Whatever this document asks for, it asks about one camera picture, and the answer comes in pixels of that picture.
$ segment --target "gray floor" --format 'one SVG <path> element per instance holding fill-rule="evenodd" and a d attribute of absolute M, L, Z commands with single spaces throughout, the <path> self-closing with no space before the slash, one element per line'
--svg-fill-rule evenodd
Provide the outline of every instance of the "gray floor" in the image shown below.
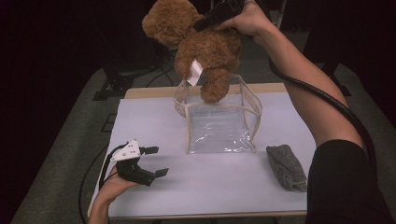
<path fill-rule="evenodd" d="M 304 46 L 306 34 L 289 34 L 298 48 Z M 172 67 L 172 62 L 164 68 Z M 145 87 L 161 70 L 136 79 L 133 87 Z M 235 72 L 247 83 L 279 82 L 268 67 L 268 56 L 251 40 L 244 40 L 241 66 Z M 361 118 L 373 137 L 377 151 L 379 186 L 396 217 L 396 132 L 388 123 L 373 100 L 367 95 L 356 75 L 340 65 L 336 71 L 340 82 L 347 87 L 352 96 L 347 97 L 350 107 Z M 174 72 L 169 77 L 178 84 L 179 77 Z M 44 162 L 34 184 L 12 223 L 82 223 L 78 214 L 78 190 L 86 170 L 110 139 L 112 122 L 117 113 L 120 97 L 109 97 L 104 101 L 93 101 L 93 96 L 101 90 L 106 75 L 103 70 L 92 75 L 81 95 L 78 97 L 67 121 Z M 166 76 L 157 78 L 150 87 L 169 86 Z M 87 210 L 101 169 L 104 155 L 93 165 L 87 175 L 82 190 L 82 208 Z M 133 223 L 150 223 L 149 220 Z M 111 223 L 131 223 L 113 220 Z M 209 219 L 165 220 L 166 224 L 210 223 Z M 227 218 L 219 224 L 273 223 L 270 217 Z M 278 223 L 300 224 L 304 217 L 282 217 Z"/>

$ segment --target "human hand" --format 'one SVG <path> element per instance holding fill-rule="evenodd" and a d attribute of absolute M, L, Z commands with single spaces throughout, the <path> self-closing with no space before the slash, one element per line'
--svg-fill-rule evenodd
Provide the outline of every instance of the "human hand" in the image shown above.
<path fill-rule="evenodd" d="M 120 196 L 127 189 L 138 186 L 135 182 L 122 179 L 117 174 L 117 167 L 113 166 L 108 178 L 99 190 L 96 200 L 104 203 L 112 203 L 118 196 Z"/>
<path fill-rule="evenodd" d="M 246 0 L 241 14 L 225 21 L 216 29 L 222 30 L 230 27 L 236 28 L 245 35 L 252 35 L 255 41 L 262 45 L 263 43 L 259 39 L 260 31 L 268 27 L 274 27 L 274 25 L 265 16 L 255 0 Z"/>

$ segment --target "folded gray fabric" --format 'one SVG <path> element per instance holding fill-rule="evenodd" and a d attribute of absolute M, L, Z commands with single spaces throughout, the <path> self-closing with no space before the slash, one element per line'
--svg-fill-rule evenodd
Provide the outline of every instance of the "folded gray fabric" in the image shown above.
<path fill-rule="evenodd" d="M 267 147 L 268 160 L 283 189 L 306 192 L 306 176 L 288 145 Z"/>

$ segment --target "teddy bear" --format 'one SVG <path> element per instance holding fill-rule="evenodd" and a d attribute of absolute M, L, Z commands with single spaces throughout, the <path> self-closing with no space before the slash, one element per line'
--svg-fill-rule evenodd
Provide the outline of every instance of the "teddy bear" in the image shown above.
<path fill-rule="evenodd" d="M 189 0 L 157 0 L 142 26 L 148 37 L 169 49 L 177 48 L 175 71 L 183 79 L 191 77 L 195 60 L 202 66 L 201 98 L 214 104 L 227 95 L 230 74 L 239 66 L 241 35 L 232 28 L 196 31 L 193 25 L 204 17 Z"/>

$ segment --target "table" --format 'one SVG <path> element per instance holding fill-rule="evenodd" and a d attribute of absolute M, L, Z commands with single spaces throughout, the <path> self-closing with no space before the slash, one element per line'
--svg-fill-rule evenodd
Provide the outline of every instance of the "table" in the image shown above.
<path fill-rule="evenodd" d="M 304 215 L 306 194 L 282 189 L 265 148 L 288 144 L 308 173 L 314 139 L 291 104 L 283 84 L 249 84 L 262 101 L 262 124 L 256 153 L 186 155 L 186 123 L 174 109 L 176 88 L 130 89 L 120 101 L 107 153 L 136 138 L 158 154 L 142 156 L 139 165 L 168 175 L 151 187 L 126 191 L 109 209 L 111 218 L 273 217 Z"/>

